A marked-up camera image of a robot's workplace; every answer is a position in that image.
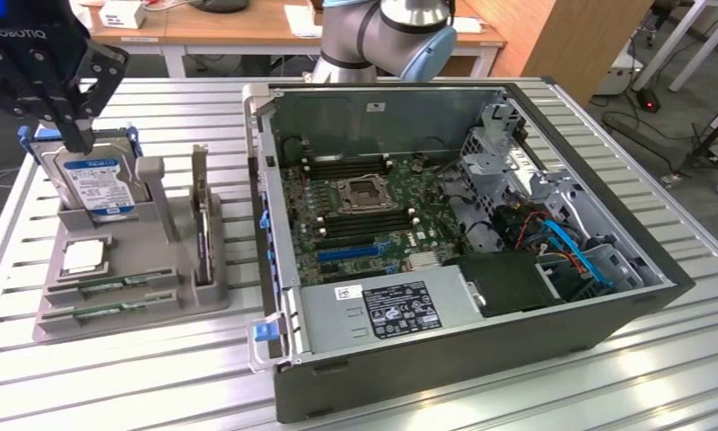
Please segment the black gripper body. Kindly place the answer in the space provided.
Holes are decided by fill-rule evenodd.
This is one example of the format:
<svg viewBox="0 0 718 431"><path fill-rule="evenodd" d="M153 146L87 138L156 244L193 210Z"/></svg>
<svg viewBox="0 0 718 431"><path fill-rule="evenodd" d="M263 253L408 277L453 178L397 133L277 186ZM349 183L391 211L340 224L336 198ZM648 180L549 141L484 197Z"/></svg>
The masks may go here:
<svg viewBox="0 0 718 431"><path fill-rule="evenodd" d="M39 46L61 52L85 50L89 42L68 1L0 1L0 49Z"/></svg>

